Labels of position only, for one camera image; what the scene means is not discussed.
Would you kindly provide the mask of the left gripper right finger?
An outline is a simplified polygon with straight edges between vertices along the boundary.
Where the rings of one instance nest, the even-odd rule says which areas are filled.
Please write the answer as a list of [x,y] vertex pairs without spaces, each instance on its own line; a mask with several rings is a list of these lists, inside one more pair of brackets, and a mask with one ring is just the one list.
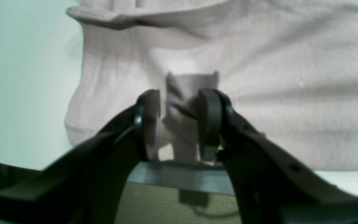
[[340,190],[267,139],[223,92],[197,96],[201,161],[220,162],[243,224],[358,224],[358,197]]

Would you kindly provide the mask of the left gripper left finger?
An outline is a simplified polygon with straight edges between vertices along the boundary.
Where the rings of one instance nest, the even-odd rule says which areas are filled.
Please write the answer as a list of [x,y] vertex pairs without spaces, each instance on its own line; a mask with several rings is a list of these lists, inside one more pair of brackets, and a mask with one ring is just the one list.
[[145,91],[95,136],[41,172],[0,190],[0,221],[112,224],[129,174],[148,161],[159,116],[160,91]]

